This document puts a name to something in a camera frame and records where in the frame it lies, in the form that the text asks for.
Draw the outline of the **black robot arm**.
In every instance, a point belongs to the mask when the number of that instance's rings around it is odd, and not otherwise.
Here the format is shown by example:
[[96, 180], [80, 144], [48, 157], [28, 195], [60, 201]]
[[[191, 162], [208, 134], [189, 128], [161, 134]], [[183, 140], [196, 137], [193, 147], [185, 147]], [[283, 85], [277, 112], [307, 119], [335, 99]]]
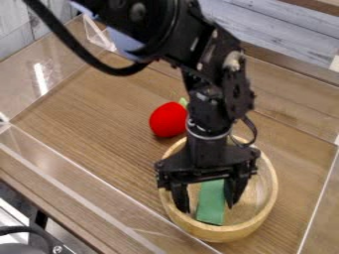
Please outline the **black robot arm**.
[[260, 150], [232, 136], [237, 122], [252, 131], [255, 92], [247, 78], [240, 40], [207, 19], [199, 0], [71, 0], [109, 28], [120, 53], [148, 64], [177, 67], [189, 96], [183, 148], [155, 164], [157, 186], [189, 211], [188, 185], [220, 180], [224, 201], [235, 205], [256, 174]]

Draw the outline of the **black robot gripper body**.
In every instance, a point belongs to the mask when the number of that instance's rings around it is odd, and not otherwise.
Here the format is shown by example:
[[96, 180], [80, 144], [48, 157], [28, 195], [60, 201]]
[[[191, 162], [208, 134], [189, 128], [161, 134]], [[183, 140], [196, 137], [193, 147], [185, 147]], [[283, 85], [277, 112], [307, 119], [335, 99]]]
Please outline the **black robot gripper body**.
[[260, 150], [252, 143], [241, 143], [232, 130], [211, 136], [188, 130], [184, 146], [155, 163], [157, 187], [169, 191], [176, 186], [225, 180], [232, 191], [243, 191], [259, 157]]

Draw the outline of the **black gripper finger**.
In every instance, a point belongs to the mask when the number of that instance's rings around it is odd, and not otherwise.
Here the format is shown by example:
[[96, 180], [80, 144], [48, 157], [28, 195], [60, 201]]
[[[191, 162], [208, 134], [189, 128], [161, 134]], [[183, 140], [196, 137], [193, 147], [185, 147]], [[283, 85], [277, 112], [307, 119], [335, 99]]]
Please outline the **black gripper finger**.
[[248, 178], [227, 178], [224, 180], [224, 196], [228, 208], [232, 208], [233, 205], [239, 202], [243, 192], [247, 188]]
[[171, 185], [172, 198], [176, 204], [177, 209], [189, 213], [189, 196], [188, 196], [188, 185], [181, 183], [173, 183]]

